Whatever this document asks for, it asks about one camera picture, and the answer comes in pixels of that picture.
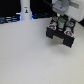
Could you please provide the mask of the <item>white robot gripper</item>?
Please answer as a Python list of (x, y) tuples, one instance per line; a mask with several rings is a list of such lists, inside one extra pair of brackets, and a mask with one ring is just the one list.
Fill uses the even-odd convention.
[(53, 0), (52, 10), (60, 15), (67, 15), (77, 19), (79, 4), (77, 0)]

